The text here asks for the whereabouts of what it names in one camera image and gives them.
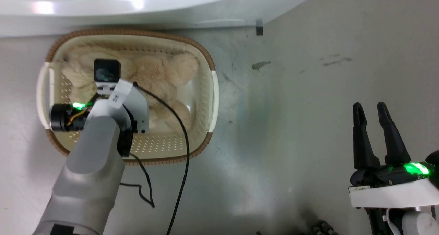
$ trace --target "green light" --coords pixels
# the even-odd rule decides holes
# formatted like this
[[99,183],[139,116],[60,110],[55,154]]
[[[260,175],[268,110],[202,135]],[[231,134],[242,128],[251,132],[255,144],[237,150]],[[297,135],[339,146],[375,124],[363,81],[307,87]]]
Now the green light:
[[86,105],[85,105],[85,104],[82,104],[82,103],[74,102],[74,103],[72,104],[72,106],[75,107],[75,108],[78,109],[78,110],[82,110],[82,108],[84,108]]
[[430,174],[430,171],[420,163],[407,163],[404,164],[404,167],[406,168],[406,171],[410,174]]

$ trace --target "gray table surface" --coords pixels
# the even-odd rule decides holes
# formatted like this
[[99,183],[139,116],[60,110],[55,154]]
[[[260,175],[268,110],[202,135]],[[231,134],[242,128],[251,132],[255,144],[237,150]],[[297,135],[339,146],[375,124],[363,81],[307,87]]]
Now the gray table surface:
[[[172,234],[287,235],[317,218],[341,235],[370,234],[348,198],[352,104],[362,102],[381,161],[379,101],[413,160],[439,149],[438,10],[437,0],[308,0],[265,25],[264,36],[254,28],[173,32],[212,54],[221,108],[209,146],[191,160]],[[65,162],[35,109],[37,74],[57,38],[0,39],[5,234],[33,232]],[[147,168],[155,209],[121,187],[104,234],[164,234],[184,166]],[[138,167],[127,167],[123,181],[146,184]]]

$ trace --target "basket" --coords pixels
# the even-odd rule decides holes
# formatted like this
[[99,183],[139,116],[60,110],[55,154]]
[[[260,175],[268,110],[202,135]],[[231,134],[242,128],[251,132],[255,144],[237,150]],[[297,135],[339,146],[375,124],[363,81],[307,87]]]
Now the basket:
[[[61,73],[63,57],[76,46],[102,46],[119,51],[127,57],[142,54],[174,55],[190,52],[199,60],[196,77],[191,80],[194,100],[194,120],[188,131],[190,158],[199,155],[207,146],[216,125],[219,106],[218,77],[212,57],[196,41],[177,35],[143,30],[91,29],[69,33],[56,41],[49,50],[46,62],[39,73],[36,88],[38,116],[46,129],[47,137],[63,155],[68,155],[79,138],[80,132],[53,132],[50,130],[46,90],[49,80],[49,105],[69,103],[70,81]],[[135,134],[131,152],[144,165],[177,163],[186,160],[183,134],[146,133]],[[126,165],[137,165],[132,158],[124,158]]]

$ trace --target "white label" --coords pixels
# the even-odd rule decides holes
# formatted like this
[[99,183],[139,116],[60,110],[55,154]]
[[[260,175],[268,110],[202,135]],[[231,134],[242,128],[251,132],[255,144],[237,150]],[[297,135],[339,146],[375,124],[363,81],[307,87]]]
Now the white label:
[[133,88],[132,82],[119,79],[116,88],[114,88],[113,93],[111,93],[110,97],[108,98],[108,100],[110,101],[109,104],[112,107],[119,109],[122,106],[125,99],[127,98],[132,88]]

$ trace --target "brown basket rim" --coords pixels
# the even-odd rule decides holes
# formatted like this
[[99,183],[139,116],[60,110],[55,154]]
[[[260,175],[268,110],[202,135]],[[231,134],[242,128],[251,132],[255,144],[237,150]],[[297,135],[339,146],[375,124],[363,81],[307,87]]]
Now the brown basket rim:
[[[154,37],[154,38],[164,38],[164,39],[170,39],[175,40],[179,42],[183,42],[186,44],[190,44],[191,46],[198,49],[203,56],[207,60],[207,64],[209,65],[209,68],[211,71],[215,71],[215,64],[213,63],[213,59],[210,56],[209,52],[198,42],[186,38],[179,35],[172,35],[162,32],[152,32],[152,31],[145,31],[145,30],[137,30],[137,29],[84,29],[84,30],[77,30],[71,33],[68,33],[58,39],[55,43],[53,43],[52,47],[49,49],[49,52],[46,55],[46,62],[51,63],[53,61],[53,57],[55,56],[55,53],[58,51],[59,47],[63,45],[66,41],[79,37],[79,36],[88,36],[88,35],[137,35],[137,36],[147,36],[147,37]],[[50,141],[50,143],[64,156],[67,156],[69,154],[69,150],[64,148],[64,146],[58,141],[58,139],[55,136],[55,133],[51,130],[46,130],[46,135]],[[202,144],[192,151],[190,153],[190,158],[196,157],[199,155],[209,144],[210,139],[212,138],[212,133],[207,132],[206,137],[204,138],[204,141]],[[171,157],[171,158],[155,158],[153,160],[141,160],[143,165],[162,165],[162,164],[169,164],[169,163],[178,163],[185,161],[187,158],[187,155],[182,155],[179,157]],[[138,166],[138,162],[133,159],[124,159],[125,165],[127,166]]]

